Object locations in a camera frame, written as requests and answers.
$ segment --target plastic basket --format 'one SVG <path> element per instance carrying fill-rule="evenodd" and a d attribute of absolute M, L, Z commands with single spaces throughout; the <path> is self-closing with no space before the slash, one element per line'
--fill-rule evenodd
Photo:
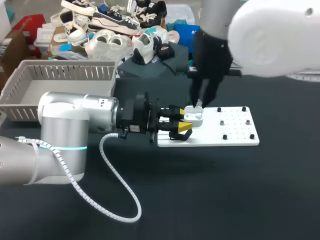
<path fill-rule="evenodd" d="M 112 97 L 115 65 L 106 61 L 24 60 L 1 92 L 0 110 L 14 122 L 37 122 L 38 103 L 46 92 Z"/>

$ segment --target cardboard box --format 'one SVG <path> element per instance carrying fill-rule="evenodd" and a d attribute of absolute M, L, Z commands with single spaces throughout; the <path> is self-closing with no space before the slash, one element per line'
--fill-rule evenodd
<path fill-rule="evenodd" d="M 51 47 L 60 46 L 60 45 L 63 45 L 63 44 L 67 44 L 67 43 L 68 43 L 68 39 L 67 39 L 66 41 L 64 41 L 64 42 L 56 42 L 56 41 L 54 40 L 55 35 L 57 35 L 57 34 L 63 34 L 63 33 L 65 33 L 65 29 L 64 29 L 63 26 L 58 26 L 58 27 L 55 28 L 54 33 L 53 33 L 53 37 L 52 37 L 51 42 L 50 42 L 50 45 L 49 45 L 49 47 L 48 47 L 48 55 L 49 55 L 50 58 L 53 58 L 53 57 L 54 57 L 54 55 L 51 53 Z"/>
<path fill-rule="evenodd" d="M 30 50 L 26 43 L 26 39 L 23 33 L 24 26 L 20 30 L 12 30 L 6 38 L 11 39 L 5 52 L 0 56 L 0 91 L 6 85 L 8 78 L 19 66 L 22 60 L 31 56 Z"/>

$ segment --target white cable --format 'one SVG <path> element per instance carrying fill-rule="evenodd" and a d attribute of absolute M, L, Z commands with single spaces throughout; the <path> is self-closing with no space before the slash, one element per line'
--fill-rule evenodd
<path fill-rule="evenodd" d="M 35 142 L 36 144 L 39 145 L 43 145 L 45 146 L 47 149 L 49 149 L 54 156 L 56 157 L 56 159 L 59 161 L 59 163 L 61 164 L 66 176 L 69 178 L 72 186 L 74 187 L 74 189 L 80 194 L 80 196 L 91 206 L 93 206 L 95 209 L 97 209 L 99 212 L 103 213 L 104 215 L 117 220 L 119 222 L 123 222 L 123 223 L 134 223 L 136 221 L 138 221 L 141 217 L 142 214 L 142 209 L 141 209 L 141 205 L 140 202 L 137 198 L 137 196 L 135 195 L 135 193 L 131 190 L 131 188 L 127 185 L 127 183 L 123 180 L 123 178 L 119 175 L 119 173 L 115 170 L 115 168 L 111 165 L 111 163 L 109 162 L 109 160 L 107 159 L 105 153 L 104 153 L 104 142 L 109 139 L 109 138 L 118 138 L 119 135 L 117 133 L 110 133 L 105 135 L 101 141 L 100 141 L 100 145 L 99 145 L 99 149 L 100 149 L 100 153 L 102 155 L 102 158 L 104 159 L 104 161 L 106 162 L 106 164 L 109 166 L 109 168 L 111 169 L 111 171 L 115 174 L 115 176 L 120 180 L 120 182 L 123 184 L 123 186 L 129 191 L 129 193 L 131 194 L 132 198 L 134 199 L 137 209 L 138 209 L 138 213 L 135 217 L 133 218 L 126 218 L 126 217 L 122 217 L 122 216 L 118 216 L 113 214 L 112 212 L 106 210 L 105 208 L 103 208 L 102 206 L 100 206 L 98 203 L 96 203 L 94 200 L 92 200 L 82 189 L 81 187 L 78 185 L 78 183 L 76 182 L 76 180 L 74 179 L 73 175 L 70 173 L 64 159 L 62 158 L 62 156 L 60 155 L 60 152 L 58 150 L 56 150 L 52 145 L 50 145 L 49 143 L 42 141 L 42 140 L 38 140 L 38 139 L 22 139 L 19 140 L 19 142 L 27 144 L 31 141 Z"/>

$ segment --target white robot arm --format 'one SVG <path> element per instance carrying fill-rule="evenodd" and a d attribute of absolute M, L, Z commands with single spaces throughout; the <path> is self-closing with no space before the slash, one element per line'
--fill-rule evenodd
<path fill-rule="evenodd" d="M 242 74 L 277 77 L 317 70 L 320 65 L 320 1 L 203 0 L 196 37 L 190 97 L 195 104 L 203 79 L 202 102 L 216 97 L 234 61 Z"/>

